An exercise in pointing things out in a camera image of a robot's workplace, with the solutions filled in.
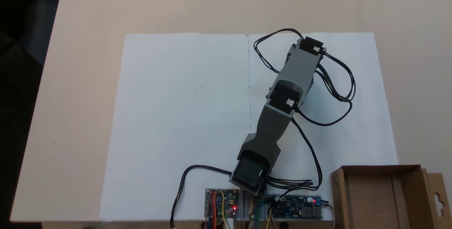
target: robotic arm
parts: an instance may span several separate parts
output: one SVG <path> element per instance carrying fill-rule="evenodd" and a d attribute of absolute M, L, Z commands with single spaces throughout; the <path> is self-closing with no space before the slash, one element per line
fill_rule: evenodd
<path fill-rule="evenodd" d="M 257 195 L 281 152 L 276 143 L 286 131 L 295 107 L 300 108 L 314 82 L 323 43 L 306 37 L 292 44 L 286 64 L 276 77 L 260 114 L 257 130 L 248 134 L 229 182 Z"/>

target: circuit board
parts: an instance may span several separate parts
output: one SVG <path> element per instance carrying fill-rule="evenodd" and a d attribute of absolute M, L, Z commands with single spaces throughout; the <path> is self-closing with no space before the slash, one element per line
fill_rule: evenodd
<path fill-rule="evenodd" d="M 272 211 L 275 218 L 321 219 L 321 197 L 306 195 L 286 195 L 276 203 Z"/>
<path fill-rule="evenodd" d="M 212 201 L 215 200 L 216 216 L 223 216 L 223 192 L 225 194 L 225 217 L 235 218 L 238 214 L 239 190 L 238 189 L 206 189 L 204 196 L 204 216 L 212 215 Z"/>

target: white paper sheet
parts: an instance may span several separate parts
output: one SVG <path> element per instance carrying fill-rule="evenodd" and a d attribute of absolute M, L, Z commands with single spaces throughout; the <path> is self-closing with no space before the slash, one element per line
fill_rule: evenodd
<path fill-rule="evenodd" d="M 232 170 L 250 131 L 248 86 L 246 35 L 127 35 L 101 219 L 169 219 L 187 167 Z M 206 187 L 233 185 L 192 170 L 177 219 L 203 218 Z"/>
<path fill-rule="evenodd" d="M 169 219 L 185 168 L 205 164 L 234 169 L 244 138 L 255 131 L 265 95 L 276 77 L 253 50 L 261 36 L 126 36 L 101 219 Z M 308 36 L 324 42 L 330 54 L 346 63 L 357 83 L 353 109 L 337 125 L 315 126 L 295 116 L 323 171 L 320 190 L 295 193 L 331 200 L 329 174 L 338 167 L 398 162 L 373 34 Z M 278 34 L 261 43 L 260 51 L 281 69 L 296 40 L 296 35 Z M 324 59 L 322 64 L 338 91 L 346 93 L 350 86 L 347 73 L 331 60 Z M 312 119 L 329 122 L 341 116 L 347 104 L 335 100 L 315 78 L 302 110 Z M 281 154 L 272 176 L 313 179 L 316 184 L 312 155 L 295 126 L 289 124 L 278 145 Z M 236 187 L 225 175 L 191 171 L 176 220 L 203 219 L 205 188 Z M 325 220 L 332 219 L 329 211 L 323 215 Z"/>

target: cardboard box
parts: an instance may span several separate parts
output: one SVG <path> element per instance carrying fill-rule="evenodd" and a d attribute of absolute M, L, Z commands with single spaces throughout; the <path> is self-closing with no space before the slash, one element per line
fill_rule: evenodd
<path fill-rule="evenodd" d="M 420 165 L 342 166 L 331 173 L 331 188 L 336 229 L 452 228 L 442 174 Z"/>

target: beige table surface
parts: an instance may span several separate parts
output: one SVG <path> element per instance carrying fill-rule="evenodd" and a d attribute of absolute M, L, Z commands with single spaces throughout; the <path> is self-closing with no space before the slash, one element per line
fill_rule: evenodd
<path fill-rule="evenodd" d="M 124 36 L 374 32 L 400 163 L 452 197 L 452 0 L 60 0 L 13 221 L 98 221 Z"/>

